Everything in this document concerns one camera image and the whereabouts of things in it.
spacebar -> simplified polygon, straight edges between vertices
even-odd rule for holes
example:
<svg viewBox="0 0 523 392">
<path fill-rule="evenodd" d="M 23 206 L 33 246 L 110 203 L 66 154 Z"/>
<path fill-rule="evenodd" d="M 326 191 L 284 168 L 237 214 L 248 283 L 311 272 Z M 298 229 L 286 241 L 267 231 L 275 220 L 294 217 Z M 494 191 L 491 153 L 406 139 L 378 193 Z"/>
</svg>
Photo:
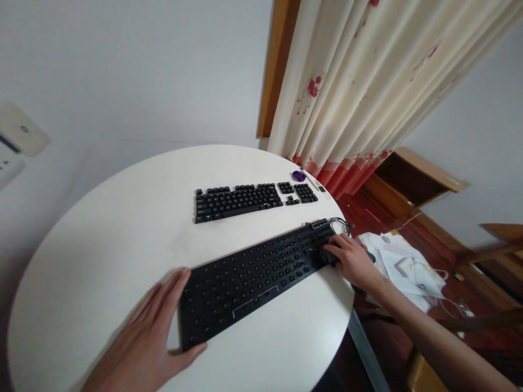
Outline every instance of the spacebar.
<svg viewBox="0 0 523 392">
<path fill-rule="evenodd" d="M 260 208 L 258 206 L 252 206 L 252 207 L 245 207 L 244 209 L 239 209 L 239 210 L 223 211 L 222 216 L 224 218 L 229 218 L 231 216 L 242 215 L 243 213 L 258 211 L 259 209 Z"/>
</svg>

finger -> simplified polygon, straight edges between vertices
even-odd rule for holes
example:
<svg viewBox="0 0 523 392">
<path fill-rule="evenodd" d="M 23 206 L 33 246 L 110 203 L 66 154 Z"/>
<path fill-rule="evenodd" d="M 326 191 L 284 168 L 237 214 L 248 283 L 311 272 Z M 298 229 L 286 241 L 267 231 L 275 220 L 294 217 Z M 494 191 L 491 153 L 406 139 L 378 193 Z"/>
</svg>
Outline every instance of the finger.
<svg viewBox="0 0 523 392">
<path fill-rule="evenodd" d="M 186 271 L 187 268 L 183 268 L 181 270 L 178 270 L 174 272 L 167 282 L 163 285 L 162 290 L 158 293 L 158 295 L 154 298 L 154 301 L 151 304 L 151 309 L 149 311 L 149 314 L 147 315 L 147 320 L 152 324 L 157 319 L 158 314 L 160 310 L 162 309 L 163 303 L 169 296 L 169 293 L 173 290 L 173 288 L 176 286 L 176 283 L 180 279 L 180 277 L 183 275 L 183 273 Z"/>
<path fill-rule="evenodd" d="M 354 238 L 347 238 L 347 243 L 351 246 L 361 248 L 361 244 L 359 242 L 357 242 Z"/>
<path fill-rule="evenodd" d="M 136 308 L 136 310 L 132 313 L 129 321 L 127 322 L 128 324 L 134 323 L 140 317 L 147 305 L 151 303 L 154 296 L 158 293 L 161 286 L 162 284 L 160 282 L 156 282 L 154 286 L 149 289 L 149 291 L 145 294 L 145 297 L 140 302 L 140 305 L 138 305 L 138 308 Z"/>
<path fill-rule="evenodd" d="M 323 248 L 325 250 L 328 250 L 330 253 L 332 253 L 340 260 L 343 260 L 345 258 L 345 252 L 342 249 L 335 247 L 334 245 L 325 245 L 323 246 Z"/>
<path fill-rule="evenodd" d="M 160 309 L 160 314 L 158 316 L 158 325 L 160 329 L 164 332 L 168 332 L 171 327 L 174 312 L 176 312 L 181 294 L 183 293 L 185 285 L 187 284 L 190 277 L 191 270 L 187 269 L 186 271 L 184 271 L 180 279 L 178 279 L 173 290 L 169 293 L 169 296 L 165 300 L 163 308 Z"/>
<path fill-rule="evenodd" d="M 329 238 L 329 244 L 332 245 L 334 243 L 340 245 L 342 249 L 349 248 L 349 245 L 347 244 L 347 241 L 343 237 L 341 237 L 339 235 L 333 235 L 332 237 Z"/>
<path fill-rule="evenodd" d="M 187 369 L 207 349 L 207 343 L 201 343 L 190 350 L 175 357 L 171 357 L 169 376 L 174 377 L 182 370 Z"/>
<path fill-rule="evenodd" d="M 343 238 L 345 240 L 345 242 L 348 244 L 348 245 L 352 245 L 355 241 L 353 238 L 350 238 L 347 233 L 341 233 L 340 234 L 341 238 Z"/>
</svg>

hand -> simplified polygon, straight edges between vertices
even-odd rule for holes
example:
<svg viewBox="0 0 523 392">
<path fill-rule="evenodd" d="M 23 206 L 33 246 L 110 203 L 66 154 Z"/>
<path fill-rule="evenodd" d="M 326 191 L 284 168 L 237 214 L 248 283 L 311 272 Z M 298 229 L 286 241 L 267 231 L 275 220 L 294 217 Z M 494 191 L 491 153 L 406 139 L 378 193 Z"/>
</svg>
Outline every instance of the hand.
<svg viewBox="0 0 523 392">
<path fill-rule="evenodd" d="M 336 263 L 339 273 L 356 287 L 364 289 L 372 295 L 386 281 L 367 255 L 363 247 L 345 233 L 332 236 L 325 250 L 340 259 Z"/>
<path fill-rule="evenodd" d="M 82 392 L 156 391 L 205 351 L 207 343 L 183 354 L 167 351 L 171 321 L 190 276 L 191 271 L 185 268 L 147 292 L 87 378 Z"/>
</svg>

right hand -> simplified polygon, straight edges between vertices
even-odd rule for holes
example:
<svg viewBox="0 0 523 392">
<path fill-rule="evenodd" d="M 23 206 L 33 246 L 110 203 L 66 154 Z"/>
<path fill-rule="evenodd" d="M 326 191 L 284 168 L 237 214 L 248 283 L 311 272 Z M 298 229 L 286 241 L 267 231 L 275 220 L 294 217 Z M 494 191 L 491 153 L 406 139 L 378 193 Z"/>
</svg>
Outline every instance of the right hand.
<svg viewBox="0 0 523 392">
<path fill-rule="evenodd" d="M 345 233 L 329 238 L 325 250 L 340 259 L 336 263 L 339 273 L 356 287 L 364 289 L 372 295 L 379 290 L 386 278 L 378 271 L 363 247 Z"/>
</svg>

white cable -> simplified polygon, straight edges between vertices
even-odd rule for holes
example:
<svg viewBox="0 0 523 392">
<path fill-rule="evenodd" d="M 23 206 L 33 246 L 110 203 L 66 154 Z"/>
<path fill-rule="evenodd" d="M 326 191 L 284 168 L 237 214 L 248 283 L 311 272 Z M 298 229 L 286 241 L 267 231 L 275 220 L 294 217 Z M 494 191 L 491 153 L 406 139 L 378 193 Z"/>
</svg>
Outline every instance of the white cable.
<svg viewBox="0 0 523 392">
<path fill-rule="evenodd" d="M 440 200 L 443 200 L 445 197 L 447 197 L 448 195 L 450 195 L 450 192 L 447 192 L 445 193 L 442 197 L 440 197 L 439 199 L 436 199 L 436 200 L 433 200 L 432 202 L 436 202 L 436 201 L 440 201 Z M 396 229 L 396 230 L 401 230 L 403 227 L 405 227 L 405 225 L 410 222 L 411 220 L 413 220 L 414 218 L 417 218 L 418 216 L 420 216 L 421 214 L 423 214 L 423 211 L 417 213 L 416 215 L 414 215 L 412 218 L 410 218 L 409 220 L 407 220 L 399 229 Z"/>
<path fill-rule="evenodd" d="M 423 263 L 421 263 L 421 262 L 419 262 L 419 261 L 414 260 L 414 263 L 415 263 L 415 264 L 421 264 L 424 268 L 426 268 L 426 265 L 423 264 Z M 446 276 L 445 276 L 445 278 L 442 278 L 442 279 L 443 279 L 443 280 L 447 280 L 447 279 L 448 279 L 449 274 L 448 274 L 448 272 L 445 271 L 444 269 L 434 269 L 434 271 L 445 272 Z M 452 314 L 447 310 L 447 308 L 445 308 L 445 305 L 443 304 L 443 299 L 446 299 L 447 301 L 451 302 L 451 303 L 452 303 L 452 304 L 457 308 L 457 310 L 458 310 L 458 312 L 460 313 L 460 315 L 461 315 L 462 317 L 466 317 L 466 315 L 465 315 L 465 314 L 462 312 L 462 310 L 461 310 L 461 305 L 456 304 L 456 302 L 454 302 L 454 301 L 448 299 L 448 298 L 445 297 L 445 296 L 443 296 L 443 298 L 439 298 L 438 296 L 439 296 L 439 295 L 443 295 L 443 294 L 441 294 L 441 293 L 435 293 L 434 291 L 430 291 L 430 290 L 428 290 L 424 285 L 420 285 L 420 284 L 418 283 L 417 279 L 416 279 L 416 269 L 415 269 L 415 268 L 414 268 L 414 282 L 413 282 L 412 280 L 410 280 L 410 279 L 409 279 L 409 281 L 410 281 L 410 283 L 412 283 L 414 286 L 419 287 L 421 290 L 425 291 L 425 292 L 426 292 L 427 294 L 429 294 L 430 296 L 437 298 L 437 302 L 441 304 L 441 307 L 443 308 L 443 310 L 445 311 L 445 313 L 448 314 L 448 315 L 449 315 L 450 317 L 452 317 L 453 319 L 454 319 L 454 318 L 457 319 L 457 317 L 454 316 L 454 315 L 452 315 Z"/>
<path fill-rule="evenodd" d="M 420 216 L 421 214 L 423 214 L 423 211 L 422 212 L 419 212 L 417 213 L 416 215 L 414 215 L 412 218 L 410 218 L 409 220 L 407 220 L 399 229 L 396 229 L 396 230 L 401 230 L 403 227 L 405 227 L 405 225 L 410 222 L 411 220 L 413 219 L 416 219 L 418 216 Z"/>
</svg>

